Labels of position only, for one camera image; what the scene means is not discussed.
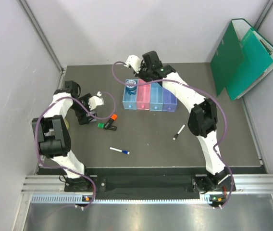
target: blue bin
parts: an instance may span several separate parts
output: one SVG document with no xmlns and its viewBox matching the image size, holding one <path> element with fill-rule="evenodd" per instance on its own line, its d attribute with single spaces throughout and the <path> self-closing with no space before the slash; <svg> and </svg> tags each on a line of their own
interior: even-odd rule
<svg viewBox="0 0 273 231">
<path fill-rule="evenodd" d="M 159 83 L 150 85 L 149 110 L 162 111 L 163 108 L 163 87 Z"/>
<path fill-rule="evenodd" d="M 177 108 L 177 98 L 167 89 L 163 88 L 163 108 L 164 112 L 174 112 Z"/>
<path fill-rule="evenodd" d="M 137 109 L 137 94 L 135 95 L 129 95 L 127 92 L 126 87 L 124 88 L 124 97 L 123 97 L 123 106 L 124 109 L 127 110 L 136 110 Z"/>
</svg>

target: green folder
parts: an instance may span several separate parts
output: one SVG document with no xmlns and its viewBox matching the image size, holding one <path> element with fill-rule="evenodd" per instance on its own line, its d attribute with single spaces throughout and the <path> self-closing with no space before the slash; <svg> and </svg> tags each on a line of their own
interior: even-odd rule
<svg viewBox="0 0 273 231">
<path fill-rule="evenodd" d="M 238 99 L 273 69 L 273 46 L 246 20 L 233 19 L 211 61 L 217 95 Z"/>
</svg>

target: blue can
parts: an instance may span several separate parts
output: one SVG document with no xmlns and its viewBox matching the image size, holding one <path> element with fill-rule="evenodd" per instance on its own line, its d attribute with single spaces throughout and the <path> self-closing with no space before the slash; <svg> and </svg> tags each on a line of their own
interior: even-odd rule
<svg viewBox="0 0 273 231">
<path fill-rule="evenodd" d="M 128 80 L 126 83 L 128 84 L 136 84 L 137 82 L 133 79 Z M 137 93 L 137 86 L 126 86 L 127 93 L 129 95 L 135 95 Z"/>
</svg>

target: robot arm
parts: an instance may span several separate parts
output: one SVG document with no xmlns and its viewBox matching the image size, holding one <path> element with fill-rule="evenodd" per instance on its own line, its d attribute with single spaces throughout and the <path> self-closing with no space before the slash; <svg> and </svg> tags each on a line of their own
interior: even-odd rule
<svg viewBox="0 0 273 231">
<path fill-rule="evenodd" d="M 55 103 L 55 105 L 44 114 L 39 124 L 38 143 L 40 155 L 55 161 L 62 167 L 86 175 L 86 167 L 76 158 L 71 150 L 71 140 L 64 119 L 68 109 L 72 108 L 75 111 L 80 125 L 89 124 L 94 121 L 91 115 L 96 115 L 93 110 L 97 106 L 103 105 L 104 101 L 98 97 L 101 96 L 99 92 L 98 96 L 92 97 L 90 94 L 87 94 L 79 98 L 80 90 L 81 88 L 77 83 L 66 81 L 64 89 L 55 91 L 51 103 Z M 68 98 L 58 101 L 63 97 L 77 99 L 88 111 L 91 111 L 91 114 L 87 114 L 82 107 L 72 99 Z M 38 118 L 32 120 L 33 132 L 35 131 L 37 120 Z M 69 181 L 70 185 L 77 185 L 79 190 L 86 190 L 89 183 L 84 178 L 67 169 L 64 170 L 67 174 L 66 180 Z"/>
<path fill-rule="evenodd" d="M 225 179 L 228 178 L 229 173 L 213 150 L 213 146 L 217 143 L 217 110 L 215 103 L 194 90 L 182 86 L 182 84 L 186 83 L 170 65 L 163 65 L 161 63 L 155 51 L 144 54 L 142 61 L 137 56 L 130 55 L 125 66 L 132 68 L 135 76 L 145 82 L 157 79 L 179 82 L 179 84 L 167 81 L 159 83 L 173 93 L 190 113 L 188 127 L 198 138 L 202 147 L 211 188 L 220 188 Z"/>
</svg>

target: white marker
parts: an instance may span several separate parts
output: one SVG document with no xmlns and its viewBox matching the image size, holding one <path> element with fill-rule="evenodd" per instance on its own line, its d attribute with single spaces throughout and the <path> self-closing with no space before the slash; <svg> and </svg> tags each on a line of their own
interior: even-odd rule
<svg viewBox="0 0 273 231">
<path fill-rule="evenodd" d="M 179 131 L 177 132 L 177 134 L 174 135 L 173 141 L 176 140 L 176 138 L 178 137 L 179 133 L 184 129 L 184 127 L 185 127 L 185 124 L 179 129 Z"/>
<path fill-rule="evenodd" d="M 117 148 L 112 148 L 112 147 L 110 147 L 110 149 L 113 150 L 113 151 L 117 151 L 117 152 L 120 152 L 120 153 L 127 154 L 127 155 L 129 155 L 129 153 L 130 153 L 130 152 L 128 152 L 128 151 L 120 150 L 120 149 L 117 149 Z"/>
</svg>

